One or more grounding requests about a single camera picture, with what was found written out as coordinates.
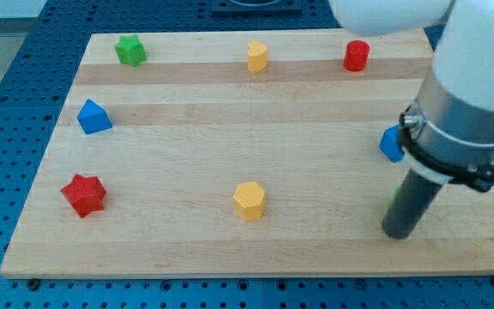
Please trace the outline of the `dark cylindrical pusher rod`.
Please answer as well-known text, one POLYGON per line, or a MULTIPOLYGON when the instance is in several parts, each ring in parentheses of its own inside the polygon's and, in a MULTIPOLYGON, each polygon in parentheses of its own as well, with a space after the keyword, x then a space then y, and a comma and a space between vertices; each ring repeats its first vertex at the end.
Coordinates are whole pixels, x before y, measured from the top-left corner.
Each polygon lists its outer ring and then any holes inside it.
POLYGON ((383 231, 392 239, 406 239, 443 185, 432 182, 410 169, 401 183, 396 203, 382 221, 383 231))

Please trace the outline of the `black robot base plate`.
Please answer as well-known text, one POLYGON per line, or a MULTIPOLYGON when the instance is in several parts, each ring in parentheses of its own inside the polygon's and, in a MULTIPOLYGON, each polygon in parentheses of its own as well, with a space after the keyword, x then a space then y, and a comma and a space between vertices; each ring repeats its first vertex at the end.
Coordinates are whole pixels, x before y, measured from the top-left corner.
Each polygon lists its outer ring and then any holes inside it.
POLYGON ((211 0, 212 15, 299 13, 302 0, 211 0))

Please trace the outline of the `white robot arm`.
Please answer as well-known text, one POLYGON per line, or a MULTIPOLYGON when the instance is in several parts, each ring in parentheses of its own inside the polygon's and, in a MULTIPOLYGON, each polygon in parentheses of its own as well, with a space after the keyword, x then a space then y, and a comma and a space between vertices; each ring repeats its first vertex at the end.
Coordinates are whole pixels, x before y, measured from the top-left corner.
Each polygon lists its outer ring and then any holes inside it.
POLYGON ((442 25, 431 67, 400 115, 410 169, 383 218, 404 239, 447 184, 494 185, 494 1, 330 0, 338 23, 360 36, 442 25))

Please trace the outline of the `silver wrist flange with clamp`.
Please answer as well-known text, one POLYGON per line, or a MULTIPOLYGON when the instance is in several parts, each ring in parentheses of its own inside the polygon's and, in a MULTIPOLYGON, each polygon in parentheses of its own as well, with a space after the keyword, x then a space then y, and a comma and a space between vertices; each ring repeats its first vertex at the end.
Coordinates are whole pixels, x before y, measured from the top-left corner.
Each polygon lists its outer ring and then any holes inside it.
POLYGON ((480 192, 494 186, 494 105, 453 94, 429 70, 399 125, 399 144, 414 159, 413 170, 480 192))

